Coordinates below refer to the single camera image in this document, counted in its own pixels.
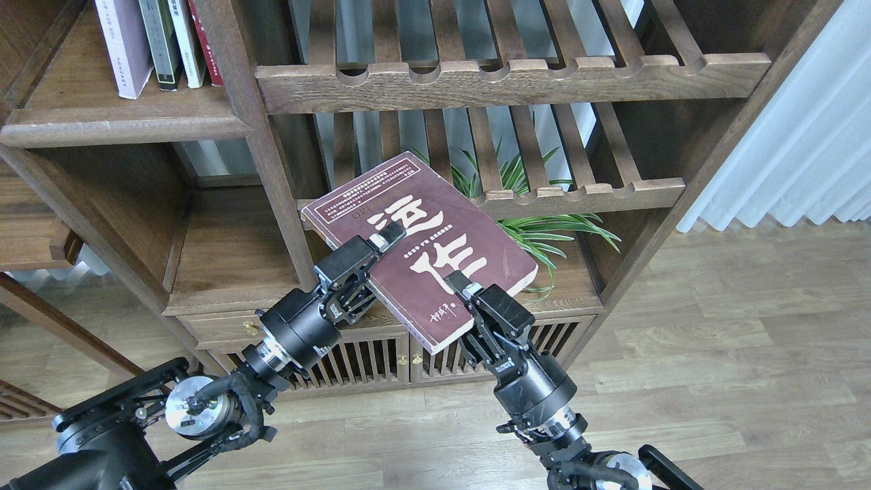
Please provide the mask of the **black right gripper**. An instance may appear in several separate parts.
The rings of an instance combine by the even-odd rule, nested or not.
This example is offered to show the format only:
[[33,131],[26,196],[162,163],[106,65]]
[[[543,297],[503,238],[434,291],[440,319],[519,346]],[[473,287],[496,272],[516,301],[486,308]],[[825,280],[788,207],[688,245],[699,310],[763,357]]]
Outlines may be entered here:
[[444,281],[475,320],[461,336],[467,362],[482,363],[495,376],[493,393],[510,415],[498,432],[561,436],[569,431],[578,420],[568,406],[576,385],[553,356],[539,354],[529,341],[533,314],[495,283],[484,289],[461,271]]

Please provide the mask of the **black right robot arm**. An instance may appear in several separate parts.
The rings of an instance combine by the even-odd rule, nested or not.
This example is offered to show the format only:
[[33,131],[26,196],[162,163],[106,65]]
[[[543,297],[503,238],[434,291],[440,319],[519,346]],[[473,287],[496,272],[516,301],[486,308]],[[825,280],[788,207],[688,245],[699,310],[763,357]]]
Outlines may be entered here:
[[470,365],[497,379],[494,395],[510,416],[498,432],[516,435],[547,469],[550,489],[697,489],[699,485],[650,444],[638,455],[594,452],[585,419],[570,409],[575,382],[550,353],[529,341],[534,316],[497,285],[483,288],[461,271],[446,277],[475,320],[461,337]]

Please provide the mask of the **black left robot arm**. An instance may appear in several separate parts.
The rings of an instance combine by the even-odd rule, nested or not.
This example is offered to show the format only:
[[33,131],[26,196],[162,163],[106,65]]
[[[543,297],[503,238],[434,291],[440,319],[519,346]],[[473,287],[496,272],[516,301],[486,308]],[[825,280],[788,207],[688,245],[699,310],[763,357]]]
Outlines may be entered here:
[[373,304],[369,273],[404,236],[391,223],[333,251],[315,266],[313,291],[258,312],[264,338],[226,376],[192,374],[186,359],[172,359],[57,415],[59,456],[7,488],[174,489],[218,454],[270,441],[275,397],[336,347],[341,322]]

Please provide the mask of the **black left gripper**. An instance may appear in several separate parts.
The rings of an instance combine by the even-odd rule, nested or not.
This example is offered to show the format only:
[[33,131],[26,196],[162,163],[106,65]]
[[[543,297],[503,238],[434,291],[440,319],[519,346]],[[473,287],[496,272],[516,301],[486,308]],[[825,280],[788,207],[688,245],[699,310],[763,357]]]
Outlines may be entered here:
[[406,236],[400,223],[363,239],[352,237],[314,265],[320,285],[293,289],[268,311],[258,311],[265,337],[256,353],[275,372],[311,368],[340,340],[339,323],[356,323],[376,301],[365,285],[368,270]]

